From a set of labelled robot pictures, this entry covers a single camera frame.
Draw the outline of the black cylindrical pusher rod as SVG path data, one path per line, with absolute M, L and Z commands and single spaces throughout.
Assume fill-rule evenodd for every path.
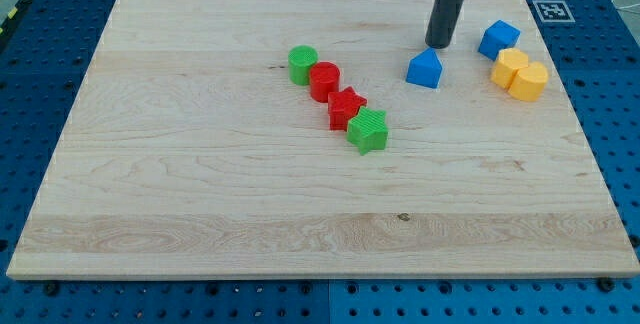
M 464 0 L 435 0 L 429 19 L 425 43 L 443 49 L 451 43 Z

